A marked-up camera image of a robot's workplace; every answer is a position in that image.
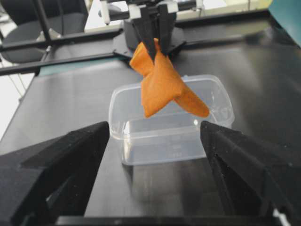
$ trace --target clear plastic container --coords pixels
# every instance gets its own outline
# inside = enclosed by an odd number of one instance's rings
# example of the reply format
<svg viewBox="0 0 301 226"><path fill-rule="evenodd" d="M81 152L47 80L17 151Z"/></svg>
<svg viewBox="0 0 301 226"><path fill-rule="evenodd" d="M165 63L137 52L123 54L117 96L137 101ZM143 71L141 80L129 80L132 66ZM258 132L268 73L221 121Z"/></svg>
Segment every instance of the clear plastic container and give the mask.
<svg viewBox="0 0 301 226"><path fill-rule="evenodd" d="M146 119L141 106L140 83L114 90L109 108L110 134L119 143L125 165L205 157L200 123L206 120L231 128L234 113L221 81L212 75L184 76L182 79L209 107L207 118L190 114L171 101Z"/></svg>

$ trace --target metal frame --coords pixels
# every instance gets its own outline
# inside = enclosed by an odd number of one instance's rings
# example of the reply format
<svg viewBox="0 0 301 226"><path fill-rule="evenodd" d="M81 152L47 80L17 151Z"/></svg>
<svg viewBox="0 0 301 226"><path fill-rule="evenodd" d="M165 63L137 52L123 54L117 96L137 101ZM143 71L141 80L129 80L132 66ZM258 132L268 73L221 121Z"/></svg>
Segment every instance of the metal frame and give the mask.
<svg viewBox="0 0 301 226"><path fill-rule="evenodd" d="M55 39L55 40L51 39L49 35L49 26L48 26L45 10L43 8L43 5L41 4L41 0L32 0L32 1L34 3L35 10L37 12L37 16L46 40L45 41L22 41L22 42L16 42L11 44L0 45L0 52L9 51L9 50L18 50L22 48L47 48L48 46L64 45L71 42L87 42L92 40L111 39L117 36L118 34L120 34L120 30L119 30L119 31L112 31L112 32L94 32L89 34L85 34L85 33L71 34L71 35L64 35L59 39ZM188 7L187 5L190 7L191 1L183 5L183 8ZM246 20L250 18L255 19L255 18L262 18L262 17L267 18L269 16L270 14L268 10L257 10L257 11L242 12L242 13L231 13L226 15L206 16L198 19L192 19L189 21L177 22L176 26L188 27L188 26L198 26L202 24L208 25L208 24L221 23L221 22L231 21L231 20ZM196 44L196 42L186 43L186 45L191 45L191 44ZM25 63L17 66L1 68L0 76L14 74L14 73L31 73L31 72L35 72L37 74L40 68L44 66L103 59L103 58L112 58L114 56L116 55L113 53L112 50L112 52L106 54L100 54L100 55L76 57L76 58L69 58L63 60L52 60L47 62L44 60L39 62L30 62L30 63Z"/></svg>

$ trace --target black metal rod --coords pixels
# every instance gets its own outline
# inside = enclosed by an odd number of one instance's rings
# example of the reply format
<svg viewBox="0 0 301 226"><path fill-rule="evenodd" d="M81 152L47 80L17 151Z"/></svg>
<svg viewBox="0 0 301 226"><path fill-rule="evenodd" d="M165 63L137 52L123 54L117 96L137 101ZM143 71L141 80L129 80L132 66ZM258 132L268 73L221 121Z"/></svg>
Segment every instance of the black metal rod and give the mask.
<svg viewBox="0 0 301 226"><path fill-rule="evenodd" d="M63 45L68 44L70 42L85 42L91 40L101 40L101 39L110 39L114 36L118 35L120 31L112 31L112 32L93 32L93 33L80 33L80 34L68 34L63 37L55 40L51 40L51 45ZM23 48L46 48L49 46L49 42L47 41L18 41L8 44L0 45L0 52L23 49Z"/></svg>
<svg viewBox="0 0 301 226"><path fill-rule="evenodd" d="M195 6L196 6L196 2L194 0L184 1L184 2L179 2L178 3L179 11L188 10L188 9L191 9ZM150 15L158 13L157 6L148 7L148 10L149 10ZM114 14L110 15L110 20L111 21L124 20L124 19L128 19L129 17L130 17L129 11L125 11L125 12L119 12L117 14L114 13Z"/></svg>
<svg viewBox="0 0 301 226"><path fill-rule="evenodd" d="M37 14L39 23L41 25L42 31L44 32L44 36L47 42L51 42L51 38L49 35L49 24L47 20L47 16L43 7L43 3L41 0L32 0L35 12Z"/></svg>
<svg viewBox="0 0 301 226"><path fill-rule="evenodd" d="M52 60L52 61L46 61L46 62L38 61L38 62L25 63L25 64L21 64L18 66L1 68L0 76L8 75L8 74L15 74L15 73L31 73L31 72L36 73L37 71L40 70L41 67L45 67L45 66L83 62L83 61L98 60L98 59L113 58L113 57L116 57L116 55L113 53L107 53L107 54L97 54L97 55L91 55L91 56L81 56L81 57L62 59L62 60Z"/></svg>

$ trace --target table surface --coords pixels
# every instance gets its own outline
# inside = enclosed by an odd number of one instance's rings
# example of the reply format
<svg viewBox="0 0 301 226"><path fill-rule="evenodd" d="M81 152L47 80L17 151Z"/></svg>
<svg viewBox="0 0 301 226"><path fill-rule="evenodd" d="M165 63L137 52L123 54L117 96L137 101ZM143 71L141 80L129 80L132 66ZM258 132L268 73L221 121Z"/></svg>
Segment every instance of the table surface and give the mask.
<svg viewBox="0 0 301 226"><path fill-rule="evenodd" d="M212 74L224 84L235 113L233 129L301 148L301 50L267 19L184 28L188 45L172 62L180 75ZM203 39L204 42L193 44ZM111 40L99 41L110 49ZM95 42L54 49L48 56L97 51ZM141 81L118 58L34 78L0 142L0 153L108 120L113 90ZM207 159L126 167L110 138L86 216L195 216L223 214Z"/></svg>

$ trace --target container rim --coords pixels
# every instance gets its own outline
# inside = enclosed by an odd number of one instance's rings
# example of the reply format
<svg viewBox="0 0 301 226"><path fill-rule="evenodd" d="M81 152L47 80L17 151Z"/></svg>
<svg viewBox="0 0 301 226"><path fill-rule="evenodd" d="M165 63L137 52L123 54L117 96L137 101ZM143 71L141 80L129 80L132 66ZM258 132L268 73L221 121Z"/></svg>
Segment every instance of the container rim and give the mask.
<svg viewBox="0 0 301 226"><path fill-rule="evenodd" d="M192 81L203 81L203 80L210 80L210 81L214 81L216 82L219 87L223 90L224 94L225 94L225 97L229 100L229 103L230 103L230 107L232 109L231 111L231 115L228 119L226 120L223 120L223 121L219 121L219 122L216 122L216 123L219 123L225 127L227 126L230 126L234 120L235 120L235 116L234 116L234 112L233 112L233 107L232 107L232 103L231 103L231 100L230 100L230 97L224 87L224 85L222 84L222 82L219 80L219 78L217 78L216 76L214 75L209 75L209 74L205 74L205 75L192 75L192 76L188 76L188 75L184 75L183 77L181 77L183 82L192 82ZM128 84L128 85L123 85L123 86L120 86L116 89L114 89L113 93L112 93L112 97L111 97L111 100L110 100L110 106L109 106L109 126L110 126L110 135L117 139L117 140L123 140L123 139L128 139L128 135L120 135L119 133L115 132L112 128L111 128L111 124L112 124L112 110L113 110L113 100L115 100L116 96L123 92L123 91L126 91L126 90L130 90L130 89L138 89L138 88L141 88L141 84L140 83L133 83L133 84ZM185 133L189 133L189 132L194 132L195 131L195 126L187 126L187 127L184 127L185 130L181 130L181 134L185 134ZM173 134L178 134L177 132L176 133L172 133L172 129L165 129L166 132L169 131L171 133L169 133L169 135L173 135ZM149 133L149 132L140 132L140 136L136 135L136 133L133 133L131 134L130 138L131 139L135 139L135 138L145 138L145 137L154 137L155 135L151 135L149 134L148 136L144 136L144 137L141 137L141 134L143 133Z"/></svg>

